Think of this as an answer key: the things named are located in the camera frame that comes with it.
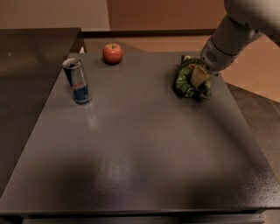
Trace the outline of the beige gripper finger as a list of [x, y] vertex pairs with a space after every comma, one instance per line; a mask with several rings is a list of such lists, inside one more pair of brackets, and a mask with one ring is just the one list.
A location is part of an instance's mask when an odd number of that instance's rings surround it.
[[211, 77], [211, 75], [212, 74], [206, 66], [197, 65], [192, 71], [191, 84], [195, 88], [197, 88], [203, 82], [207, 81]]

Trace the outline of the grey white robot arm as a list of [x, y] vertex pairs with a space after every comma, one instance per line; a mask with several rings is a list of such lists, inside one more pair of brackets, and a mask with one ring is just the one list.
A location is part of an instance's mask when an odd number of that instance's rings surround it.
[[226, 16], [200, 52], [191, 83], [197, 88], [229, 67], [262, 35], [280, 46], [280, 0], [224, 0]]

